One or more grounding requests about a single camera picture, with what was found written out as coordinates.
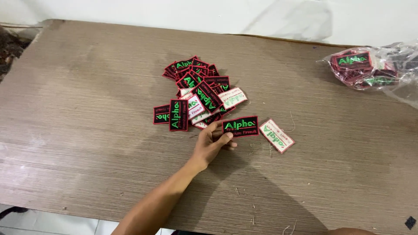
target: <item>clear plastic bag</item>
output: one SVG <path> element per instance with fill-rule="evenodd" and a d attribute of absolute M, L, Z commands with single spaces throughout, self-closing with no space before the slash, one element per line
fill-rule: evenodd
<path fill-rule="evenodd" d="M 418 40 L 350 48 L 321 61 L 352 89 L 381 90 L 418 109 Z"/>

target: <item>floor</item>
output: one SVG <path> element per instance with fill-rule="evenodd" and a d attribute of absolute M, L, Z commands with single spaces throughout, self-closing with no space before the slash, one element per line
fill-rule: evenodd
<path fill-rule="evenodd" d="M 0 204 L 0 212 L 9 207 Z M 0 220 L 0 235 L 110 235 L 117 225 L 118 222 L 113 221 L 29 210 L 10 213 Z M 162 228 L 156 235 L 172 232 Z"/>

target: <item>table surface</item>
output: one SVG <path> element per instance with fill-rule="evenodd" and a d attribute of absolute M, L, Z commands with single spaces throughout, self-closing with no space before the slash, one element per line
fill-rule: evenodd
<path fill-rule="evenodd" d="M 176 93 L 164 67 L 196 54 L 246 92 L 228 118 L 272 118 L 296 143 L 280 154 L 262 135 L 237 139 L 192 181 L 165 227 L 276 235 L 297 220 L 295 235 L 412 234 L 404 223 L 418 217 L 418 110 L 350 90 L 315 62 L 340 50 L 54 20 L 0 84 L 0 203 L 123 218 L 193 150 L 199 130 L 153 125 L 152 107 Z"/>

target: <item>white wall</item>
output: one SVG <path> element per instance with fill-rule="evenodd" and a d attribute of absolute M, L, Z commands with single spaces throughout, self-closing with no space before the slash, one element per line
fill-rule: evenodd
<path fill-rule="evenodd" d="M 383 46 L 418 38 L 415 0 L 0 0 L 0 22 L 49 18 Z"/>

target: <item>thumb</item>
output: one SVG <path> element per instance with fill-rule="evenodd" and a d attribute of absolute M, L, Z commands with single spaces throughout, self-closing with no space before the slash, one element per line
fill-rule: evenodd
<path fill-rule="evenodd" d="M 221 138 L 219 138 L 218 141 L 216 141 L 215 143 L 213 143 L 218 149 L 222 148 L 222 146 L 226 145 L 231 139 L 232 137 L 234 137 L 234 134 L 232 134 L 231 132 L 227 132 L 225 134 L 223 134 L 221 136 Z"/>

